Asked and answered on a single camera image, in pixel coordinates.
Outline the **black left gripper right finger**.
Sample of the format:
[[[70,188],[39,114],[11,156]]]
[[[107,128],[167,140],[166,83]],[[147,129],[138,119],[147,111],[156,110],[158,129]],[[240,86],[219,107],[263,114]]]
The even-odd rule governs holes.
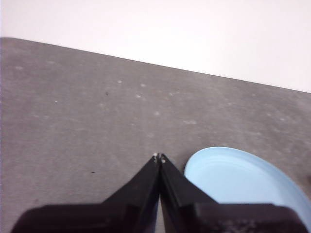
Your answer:
[[[273,204],[220,204],[160,155],[164,221],[177,233],[306,233],[297,213]]]

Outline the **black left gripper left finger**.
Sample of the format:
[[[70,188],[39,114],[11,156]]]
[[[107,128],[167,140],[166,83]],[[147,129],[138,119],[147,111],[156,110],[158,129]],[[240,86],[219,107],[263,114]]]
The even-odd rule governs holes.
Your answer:
[[[14,233],[144,233],[155,230],[158,155],[102,203],[45,205],[24,212]]]

